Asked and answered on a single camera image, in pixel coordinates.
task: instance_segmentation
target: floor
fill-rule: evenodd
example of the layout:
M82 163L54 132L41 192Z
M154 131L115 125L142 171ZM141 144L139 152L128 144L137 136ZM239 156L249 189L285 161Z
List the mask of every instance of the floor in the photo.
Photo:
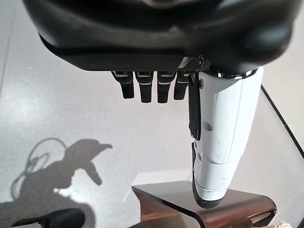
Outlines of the floor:
M123 100L108 72L86 72L42 45L22 4L0 1L0 227L80 207L88 227L140 219L135 184L191 179L187 99ZM273 223L304 215L304 160L261 93L231 188L272 198Z

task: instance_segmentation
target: white casing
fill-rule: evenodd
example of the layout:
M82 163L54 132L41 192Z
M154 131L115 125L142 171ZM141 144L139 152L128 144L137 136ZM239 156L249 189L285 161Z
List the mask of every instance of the white casing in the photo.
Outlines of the white casing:
M225 196L249 137L262 76L263 68L239 80L199 73L201 136L194 143L193 169L203 200Z

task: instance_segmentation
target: brown stand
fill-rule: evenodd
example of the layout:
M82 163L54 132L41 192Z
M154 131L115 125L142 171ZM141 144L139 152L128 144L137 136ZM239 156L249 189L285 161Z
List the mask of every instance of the brown stand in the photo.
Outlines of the brown stand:
M140 200L137 228L249 228L269 224L276 206L266 197L228 190L213 208L200 207L189 181L133 186Z

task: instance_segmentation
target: small screw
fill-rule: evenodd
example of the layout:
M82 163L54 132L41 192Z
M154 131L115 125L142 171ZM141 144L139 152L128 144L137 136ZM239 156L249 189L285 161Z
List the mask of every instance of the small screw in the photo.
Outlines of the small screw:
M202 79L202 80L200 80L200 89L202 89L202 88L204 88L204 80Z

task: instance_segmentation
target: robotic hand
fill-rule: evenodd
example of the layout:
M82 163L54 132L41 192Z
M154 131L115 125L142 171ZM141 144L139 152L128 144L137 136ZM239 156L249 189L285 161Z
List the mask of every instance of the robotic hand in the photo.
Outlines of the robotic hand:
M90 71L112 71L124 98L133 72L142 102L189 85L193 192L219 200L242 156L262 65L287 48L300 0L23 0L45 46Z

